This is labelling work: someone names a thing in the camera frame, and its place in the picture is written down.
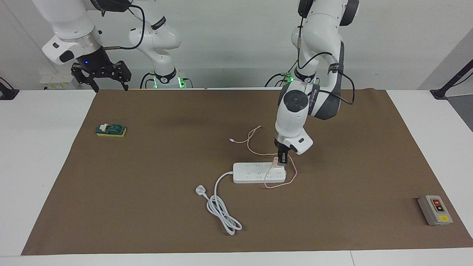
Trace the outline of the white power strip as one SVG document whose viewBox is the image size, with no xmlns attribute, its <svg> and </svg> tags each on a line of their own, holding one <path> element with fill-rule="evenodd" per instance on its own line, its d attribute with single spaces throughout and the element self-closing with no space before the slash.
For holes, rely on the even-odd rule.
<svg viewBox="0 0 473 266">
<path fill-rule="evenodd" d="M 283 183 L 284 167 L 272 162 L 237 162 L 233 164 L 233 182 L 236 184 Z"/>
</svg>

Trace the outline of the brown table mat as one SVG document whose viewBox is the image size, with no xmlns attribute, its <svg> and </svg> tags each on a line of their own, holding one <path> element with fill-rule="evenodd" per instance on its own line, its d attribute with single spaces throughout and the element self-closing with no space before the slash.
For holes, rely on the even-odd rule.
<svg viewBox="0 0 473 266">
<path fill-rule="evenodd" d="M 242 230 L 230 236 L 195 188 L 212 194 L 235 162 L 271 161 L 277 91 L 100 91 L 23 255 L 214 253 L 473 247 L 456 210 L 388 94 L 305 129 L 297 177 L 266 189 L 223 178 L 218 195 Z M 124 137 L 95 134 L 103 124 Z M 430 226 L 417 199 L 441 197 L 452 224 Z"/>
</svg>

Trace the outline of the green knife switch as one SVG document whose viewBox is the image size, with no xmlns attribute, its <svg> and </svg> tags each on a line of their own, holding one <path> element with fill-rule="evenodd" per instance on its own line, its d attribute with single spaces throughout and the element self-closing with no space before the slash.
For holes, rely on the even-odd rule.
<svg viewBox="0 0 473 266">
<path fill-rule="evenodd" d="M 95 134 L 101 137 L 124 137 L 127 128 L 120 124 L 103 123 L 96 128 Z"/>
</svg>

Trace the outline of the black table clamp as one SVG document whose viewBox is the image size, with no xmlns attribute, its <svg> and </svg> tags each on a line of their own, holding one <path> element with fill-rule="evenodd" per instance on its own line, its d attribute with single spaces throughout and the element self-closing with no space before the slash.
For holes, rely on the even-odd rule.
<svg viewBox="0 0 473 266">
<path fill-rule="evenodd" d="M 0 100 L 13 100 L 19 93 L 7 80 L 0 76 Z"/>
</svg>

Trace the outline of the grey on-off switch box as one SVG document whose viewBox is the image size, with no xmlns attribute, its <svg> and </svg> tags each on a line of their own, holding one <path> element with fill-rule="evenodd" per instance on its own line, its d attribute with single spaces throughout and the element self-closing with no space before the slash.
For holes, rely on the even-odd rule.
<svg viewBox="0 0 473 266">
<path fill-rule="evenodd" d="M 453 223 L 453 219 L 440 196 L 425 195 L 418 198 L 417 202 L 430 226 L 441 226 Z"/>
</svg>

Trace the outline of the white wall socket box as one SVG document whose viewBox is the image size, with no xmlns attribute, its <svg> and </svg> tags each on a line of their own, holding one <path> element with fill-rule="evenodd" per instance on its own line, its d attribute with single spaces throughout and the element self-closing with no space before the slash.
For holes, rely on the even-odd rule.
<svg viewBox="0 0 473 266">
<path fill-rule="evenodd" d="M 81 89 L 81 84 L 70 73 L 43 75 L 40 79 L 40 84 L 44 90 Z"/>
</svg>

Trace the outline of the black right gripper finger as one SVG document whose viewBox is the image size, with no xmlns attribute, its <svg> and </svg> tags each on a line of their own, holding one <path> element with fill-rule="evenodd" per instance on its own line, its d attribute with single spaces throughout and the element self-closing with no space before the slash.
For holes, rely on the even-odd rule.
<svg viewBox="0 0 473 266">
<path fill-rule="evenodd" d="M 116 77 L 116 80 L 121 83 L 121 85 L 123 86 L 123 89 L 125 91 L 128 91 L 129 86 L 127 82 L 130 81 L 132 74 L 124 61 L 118 61 L 115 64 L 115 77 Z"/>
<path fill-rule="evenodd" d="M 86 76 L 84 73 L 88 73 L 88 72 L 85 71 L 80 64 L 72 64 L 71 74 L 76 79 L 76 81 L 79 84 L 87 84 L 88 86 L 91 87 L 91 89 L 93 89 L 93 91 L 98 93 L 99 86 L 98 84 L 96 84 L 96 81 L 94 80 L 95 75 L 89 74 L 88 76 Z"/>
</svg>

